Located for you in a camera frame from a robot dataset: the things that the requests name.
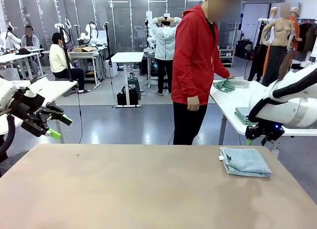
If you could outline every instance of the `person in white sweater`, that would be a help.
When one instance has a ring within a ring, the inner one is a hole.
[[[172,71],[173,59],[175,52],[175,34],[177,25],[182,19],[179,17],[164,18],[156,17],[149,21],[149,27],[157,40],[157,48],[155,58],[158,63],[158,90],[156,94],[163,95],[164,76],[167,73],[168,92],[172,93]]]
[[[51,65],[51,71],[53,72],[53,75],[56,78],[69,78],[67,64],[66,64],[66,58],[65,53],[62,48],[62,40],[61,35],[56,32],[52,36],[53,44],[50,48],[50,65]],[[80,68],[73,68],[72,65],[70,69],[70,74],[73,78],[73,80],[77,80],[78,82],[78,93],[88,93],[89,90],[85,89],[85,73]]]

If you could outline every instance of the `cardboard box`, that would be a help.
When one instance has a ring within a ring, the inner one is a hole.
[[[74,52],[80,53],[80,52],[92,52],[96,50],[94,47],[74,47]]]

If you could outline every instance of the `white wall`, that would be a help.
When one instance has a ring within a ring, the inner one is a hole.
[[[285,0],[287,3],[301,3],[301,18],[317,19],[317,0]]]
[[[257,32],[256,38],[254,38],[259,18],[267,18],[269,4],[245,4],[242,20],[242,32],[245,39],[250,39],[255,43],[258,40],[259,32]]]
[[[2,2],[0,2],[0,30],[2,32],[6,31],[6,24],[5,24],[3,9],[2,9]]]

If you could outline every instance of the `black cap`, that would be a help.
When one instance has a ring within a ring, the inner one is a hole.
[[[25,49],[25,48],[21,48],[20,50],[19,50],[19,52],[18,53],[15,53],[16,55],[27,55],[27,54],[29,54],[30,52],[27,50],[27,49]]]

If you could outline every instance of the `wooden tabletop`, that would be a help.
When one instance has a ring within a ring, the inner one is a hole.
[[[219,146],[38,145],[0,178],[0,228],[315,229],[316,204],[254,148],[271,178],[228,175]]]

